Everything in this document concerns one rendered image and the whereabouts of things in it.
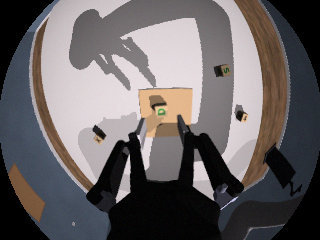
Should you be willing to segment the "tan flat mat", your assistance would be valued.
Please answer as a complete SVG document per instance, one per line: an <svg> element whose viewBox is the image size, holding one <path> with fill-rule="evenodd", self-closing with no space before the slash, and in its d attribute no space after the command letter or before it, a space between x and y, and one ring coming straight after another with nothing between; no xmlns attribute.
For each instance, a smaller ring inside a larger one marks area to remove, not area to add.
<svg viewBox="0 0 320 240"><path fill-rule="evenodd" d="M146 118L146 137L180 136L177 130L177 114L191 128L193 89L139 90L141 118ZM155 104L167 103L168 117L156 118Z"/></svg>

